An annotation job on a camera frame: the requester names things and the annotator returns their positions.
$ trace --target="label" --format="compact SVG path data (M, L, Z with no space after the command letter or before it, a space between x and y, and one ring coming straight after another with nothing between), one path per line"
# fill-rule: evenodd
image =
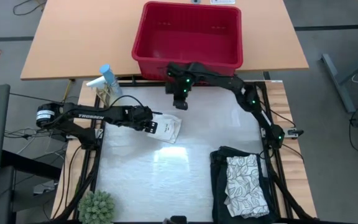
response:
M79 118L88 118L88 119L103 119L104 116L96 116L96 115L85 115L85 114L79 114Z
M235 3L236 0L211 0L211 4L235 4Z
M44 119L44 118L50 119L50 114L40 114L37 116L37 119Z
M37 115L40 115L40 114L50 114L50 115L55 115L55 112L50 111L50 110L42 110L42 111L38 111L38 112L37 112Z
M262 115L264 116L264 118L266 119L266 121L268 122L268 125L271 126L272 122L270 122L270 120L267 118L265 111L262 110Z

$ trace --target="black cloth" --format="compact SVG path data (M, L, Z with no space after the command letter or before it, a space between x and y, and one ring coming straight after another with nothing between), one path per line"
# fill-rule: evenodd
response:
M260 157L257 155L257 163L259 169L259 184L262 189L265 200L268 205L269 214L259 218L242 218L241 216L231 217L224 201L227 197L224 192L227 185L227 157L234 156L249 156L251 153L242 152L227 146L221 146L218 151L214 151L211 156L211 184L212 194L214 196L214 204L212 210L212 217L215 224L259 224L259 223L273 223L278 219L272 203L272 197L269 194L269 180L263 177L262 168L260 166Z

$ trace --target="blue bottle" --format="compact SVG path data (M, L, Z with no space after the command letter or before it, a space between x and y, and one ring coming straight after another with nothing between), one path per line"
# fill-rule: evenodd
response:
M102 65L99 69L99 72L103 74L106 83L111 86L116 97L122 96L122 89L118 84L117 78L114 76L113 72L110 69L109 64Z

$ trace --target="metal bracket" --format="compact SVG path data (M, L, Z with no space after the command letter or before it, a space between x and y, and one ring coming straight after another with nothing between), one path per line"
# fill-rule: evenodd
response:
M262 138L266 137L266 131L265 131L264 128L260 129L260 135L261 135Z
M96 139L102 139L103 138L103 129L100 128L96 128L94 130L94 135L96 136ZM66 138L69 139L77 139L77 137L72 136L72 135L68 135L66 136Z
M299 137L299 131L296 128L283 128L285 133L284 138L297 139Z

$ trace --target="gray floor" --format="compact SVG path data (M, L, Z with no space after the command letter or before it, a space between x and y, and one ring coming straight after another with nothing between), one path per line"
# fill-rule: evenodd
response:
M0 0L0 37L32 36L35 34L42 12L40 9L27 16L13 16L12 7L21 0ZM288 13L294 26L330 26L358 24L358 0L285 0ZM22 12L36 6L32 2L24 6ZM335 30L297 32L310 69L294 72L271 72L272 79L284 80L293 119L297 126L305 130L300 138L306 172L318 216L322 220L358 223L358 153L349 144L348 125L350 115L344 111L334 85L320 58L329 53L338 66L344 70L347 64L358 57L358 30ZM67 80L20 81L20 74L31 42L0 42L0 84L11 85L12 92L61 100ZM259 73L241 74L244 78L261 79ZM70 91L70 96L78 96L81 80ZM358 85L349 83L348 89L358 105ZM11 96L7 118L10 131L35 127L34 114L43 101ZM358 129L353 130L353 140L358 147ZM6 139L4 148L18 152L27 142ZM45 151L59 150L61 142L48 138L36 139L23 156L35 158L45 155ZM55 156L41 158L52 161ZM45 180L33 178L26 185L38 184ZM25 207L30 197L30 189L17 186L18 207ZM38 200L39 206L17 216L18 223L46 220L42 211L45 204L50 214L53 193Z

